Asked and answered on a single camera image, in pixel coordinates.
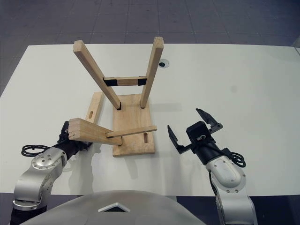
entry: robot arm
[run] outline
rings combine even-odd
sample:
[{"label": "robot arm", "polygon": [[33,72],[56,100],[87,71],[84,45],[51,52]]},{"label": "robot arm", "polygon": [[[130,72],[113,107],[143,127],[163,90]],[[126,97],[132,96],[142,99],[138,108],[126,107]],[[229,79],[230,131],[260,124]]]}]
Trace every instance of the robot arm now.
[{"label": "robot arm", "polygon": [[210,175],[210,184],[216,195],[216,204],[222,225],[257,225],[255,208],[246,193],[246,175],[244,157],[230,152],[227,148],[220,150],[211,134],[223,126],[201,109],[196,109],[203,120],[187,128],[191,141],[188,146],[177,144],[177,138],[168,126],[169,137],[177,151],[182,154],[191,149],[206,166]]},{"label": "robot arm", "polygon": [[78,151],[86,150],[91,145],[90,142],[69,140],[68,121],[64,123],[57,142],[56,145],[38,154],[26,152],[23,148],[22,155],[34,158],[30,168],[21,175],[15,186],[11,225],[18,225],[45,212],[53,183],[61,175],[67,161]]}]

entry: wooden plank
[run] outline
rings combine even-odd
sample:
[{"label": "wooden plank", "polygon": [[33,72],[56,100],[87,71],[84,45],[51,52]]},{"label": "wooden plank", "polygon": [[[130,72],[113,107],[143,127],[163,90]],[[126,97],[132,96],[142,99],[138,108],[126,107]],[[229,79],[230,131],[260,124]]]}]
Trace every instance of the wooden plank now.
[{"label": "wooden plank", "polygon": [[90,54],[89,50],[86,48],[83,41],[80,40],[74,42],[73,52],[80,60],[80,62],[83,64],[83,66],[86,68],[86,70],[89,72],[89,74],[94,79],[94,81],[97,83],[99,88],[104,92],[107,98],[111,101],[112,105],[116,109],[119,109],[121,102],[118,96],[116,95],[116,93],[113,91],[111,87],[107,87],[107,85],[105,84],[103,80],[104,75],[102,71],[100,70],[99,66],[95,62],[92,55]]},{"label": "wooden plank", "polygon": [[138,127],[138,128],[128,129],[128,130],[108,132],[106,133],[106,137],[120,137],[120,136],[127,136],[127,135],[135,135],[135,134],[147,133],[156,130],[158,130],[157,126]]},{"label": "wooden plank", "polygon": [[107,86],[136,86],[145,85],[146,76],[128,76],[128,77],[105,77],[104,82]]},{"label": "wooden plank", "polygon": [[[112,109],[112,129],[122,130],[151,126],[149,104],[140,108],[141,94],[121,95],[122,108]],[[113,146],[113,156],[128,156],[155,153],[153,133],[135,134],[122,137],[121,146]]]},{"label": "wooden plank", "polygon": [[85,120],[91,123],[98,124],[99,115],[103,106],[105,95],[102,92],[94,92],[88,113],[86,114]]},{"label": "wooden plank", "polygon": [[164,40],[162,37],[155,37],[152,50],[151,50],[151,55],[148,63],[148,68],[147,68],[147,82],[145,86],[142,89],[142,95],[141,95],[141,108],[145,108],[149,94],[151,91],[151,87],[153,85],[154,77],[156,74],[156,71],[158,69],[158,63],[160,61],[161,54],[163,53],[164,49]]},{"label": "wooden plank", "polygon": [[112,145],[121,145],[121,137],[106,137],[111,130],[98,126],[80,118],[69,121],[69,139],[81,142],[93,142]]}]

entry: white table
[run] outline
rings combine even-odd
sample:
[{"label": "white table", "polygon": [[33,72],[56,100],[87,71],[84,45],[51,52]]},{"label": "white table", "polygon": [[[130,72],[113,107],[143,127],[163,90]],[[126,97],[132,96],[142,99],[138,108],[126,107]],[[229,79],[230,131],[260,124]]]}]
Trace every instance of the white table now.
[{"label": "white table", "polygon": [[[151,45],[87,45],[105,76],[145,75]],[[300,194],[300,56],[293,47],[255,45],[165,45],[170,67],[157,71],[150,111],[157,152],[114,158],[110,145],[94,144],[71,158],[53,194],[135,189],[163,195],[211,196],[208,172],[180,142],[200,120],[195,108],[224,125],[213,136],[220,148],[247,162],[249,195]],[[117,94],[142,87],[116,87]],[[0,98],[0,192],[13,192],[30,165],[26,144],[51,146],[64,121],[85,118],[99,88],[72,52],[72,45],[29,46]],[[106,99],[99,125],[112,127]]]}]

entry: wooden board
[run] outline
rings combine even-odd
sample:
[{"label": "wooden board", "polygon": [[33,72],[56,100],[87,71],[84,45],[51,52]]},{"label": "wooden board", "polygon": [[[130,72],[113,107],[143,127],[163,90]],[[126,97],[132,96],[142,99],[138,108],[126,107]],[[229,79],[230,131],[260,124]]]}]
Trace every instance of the wooden board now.
[{"label": "wooden board", "polygon": [[91,123],[98,124],[99,115],[103,106],[105,95],[102,92],[94,92],[88,113],[86,114],[85,120]]},{"label": "wooden board", "polygon": [[147,126],[147,127],[138,127],[133,129],[127,129],[127,130],[112,131],[106,133],[105,135],[106,137],[120,137],[120,136],[135,135],[140,133],[147,133],[156,130],[158,130],[157,126]]},{"label": "wooden board", "polygon": [[[112,109],[112,129],[115,131],[151,126],[149,104],[140,108],[141,94],[120,95],[121,109]],[[128,156],[155,153],[153,134],[143,133],[122,137],[122,145],[112,147],[112,155]]]},{"label": "wooden board", "polygon": [[105,134],[111,132],[111,130],[90,123],[80,118],[70,119],[68,131],[69,131],[69,139],[74,141],[115,144],[115,145],[122,144],[121,137],[105,136]]}]

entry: wooden base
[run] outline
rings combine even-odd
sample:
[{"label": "wooden base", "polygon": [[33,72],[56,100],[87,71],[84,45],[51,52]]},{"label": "wooden base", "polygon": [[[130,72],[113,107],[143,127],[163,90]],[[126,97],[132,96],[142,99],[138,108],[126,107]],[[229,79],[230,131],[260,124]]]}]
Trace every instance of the wooden base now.
[{"label": "wooden base", "polygon": [[[140,128],[151,126],[149,104],[144,109],[140,108],[140,94],[120,95],[121,109],[112,109],[112,130]],[[112,155],[129,156],[155,153],[152,132],[128,135],[122,137],[122,145],[113,146]]]}]

